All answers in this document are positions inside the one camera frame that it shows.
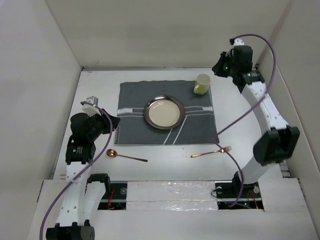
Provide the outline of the yellow mug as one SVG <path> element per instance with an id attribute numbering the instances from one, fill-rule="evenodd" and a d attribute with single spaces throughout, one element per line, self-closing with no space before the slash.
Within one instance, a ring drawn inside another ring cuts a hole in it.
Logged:
<path id="1" fill-rule="evenodd" d="M 209 75 L 201 73 L 195 79 L 195 86 L 193 92 L 197 95 L 204 95 L 211 84 L 211 78 Z"/>

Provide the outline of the grey cloth placemat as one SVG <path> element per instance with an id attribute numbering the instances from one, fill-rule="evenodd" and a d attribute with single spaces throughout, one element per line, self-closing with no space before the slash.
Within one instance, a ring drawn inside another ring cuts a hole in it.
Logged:
<path id="1" fill-rule="evenodd" d="M 120 84 L 116 145 L 196 145 L 220 142 L 212 93 L 186 80 Z"/>

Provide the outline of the copper fork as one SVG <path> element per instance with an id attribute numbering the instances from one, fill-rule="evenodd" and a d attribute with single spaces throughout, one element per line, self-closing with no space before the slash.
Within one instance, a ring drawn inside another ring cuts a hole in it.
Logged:
<path id="1" fill-rule="evenodd" d="M 193 154 L 190 156 L 190 158 L 197 158 L 197 157 L 201 157 L 201 156 L 205 156 L 205 155 L 210 155 L 210 154 L 216 154 L 216 153 L 227 153 L 230 152 L 232 150 L 231 146 L 227 146 L 227 147 L 221 147 L 219 150 L 214 150 L 214 151 L 209 151 L 209 152 L 204 152 L 204 153 L 198 153 L 198 154 Z"/>

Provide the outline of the round metal plate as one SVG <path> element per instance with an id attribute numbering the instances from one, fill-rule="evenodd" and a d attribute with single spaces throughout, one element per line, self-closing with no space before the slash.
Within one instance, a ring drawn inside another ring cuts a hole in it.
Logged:
<path id="1" fill-rule="evenodd" d="M 158 130 L 171 130 L 185 119 L 185 107 L 180 100 L 170 95 L 152 98 L 144 107 L 146 122 Z"/>

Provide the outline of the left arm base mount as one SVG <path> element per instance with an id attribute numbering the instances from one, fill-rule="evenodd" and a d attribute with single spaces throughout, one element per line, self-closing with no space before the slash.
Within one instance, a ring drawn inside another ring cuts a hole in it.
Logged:
<path id="1" fill-rule="evenodd" d="M 126 210 L 127 193 L 127 181 L 112 181 L 111 191 L 104 194 L 98 205 L 98 210 Z"/>

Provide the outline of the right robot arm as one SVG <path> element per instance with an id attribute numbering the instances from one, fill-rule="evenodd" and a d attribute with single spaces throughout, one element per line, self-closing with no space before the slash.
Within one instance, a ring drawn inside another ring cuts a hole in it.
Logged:
<path id="1" fill-rule="evenodd" d="M 252 58 L 250 46 L 237 45 L 222 52 L 212 67 L 216 76 L 232 78 L 250 104 L 261 130 L 261 138 L 253 146 L 253 157 L 233 176 L 231 191 L 237 197 L 247 194 L 270 167 L 289 159 L 300 136 L 299 129 L 290 126 L 277 110 L 262 74 L 252 69 Z"/>

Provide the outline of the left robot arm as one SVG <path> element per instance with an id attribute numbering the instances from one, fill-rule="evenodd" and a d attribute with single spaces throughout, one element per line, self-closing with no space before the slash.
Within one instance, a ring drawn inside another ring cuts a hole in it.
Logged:
<path id="1" fill-rule="evenodd" d="M 118 117 L 109 115 L 104 109 L 92 116 L 82 112 L 70 118 L 71 136 L 65 153 L 67 184 L 44 215 L 39 231 L 41 240 L 95 239 L 92 218 L 101 199 L 107 198 L 112 191 L 107 173 L 90 173 L 102 155 L 95 154 L 95 140 L 100 135 L 111 136 L 119 122 Z M 59 198 L 63 200 L 54 227 L 45 228 L 46 219 Z"/>

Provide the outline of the copper spoon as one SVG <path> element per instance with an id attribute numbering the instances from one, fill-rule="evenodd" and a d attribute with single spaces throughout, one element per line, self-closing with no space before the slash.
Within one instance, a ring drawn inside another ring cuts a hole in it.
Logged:
<path id="1" fill-rule="evenodd" d="M 116 158 L 116 157 L 123 157 L 123 158 L 127 158 L 127 159 L 132 159 L 132 160 L 137 160 L 137 161 L 141 161 L 141 162 L 148 162 L 147 159 L 143 159 L 143 158 L 137 158 L 137 157 L 132 157 L 132 156 L 126 156 L 126 155 L 122 155 L 122 154 L 118 154 L 114 149 L 108 149 L 106 151 L 106 154 L 108 157 L 110 158 Z"/>

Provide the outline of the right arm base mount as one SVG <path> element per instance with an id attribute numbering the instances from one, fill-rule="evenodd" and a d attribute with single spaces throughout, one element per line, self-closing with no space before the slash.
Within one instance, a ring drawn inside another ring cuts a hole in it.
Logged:
<path id="1" fill-rule="evenodd" d="M 232 181 L 216 181 L 211 196 L 217 200 L 219 210 L 263 210 L 263 201 L 258 182 L 244 184 L 236 172 Z"/>

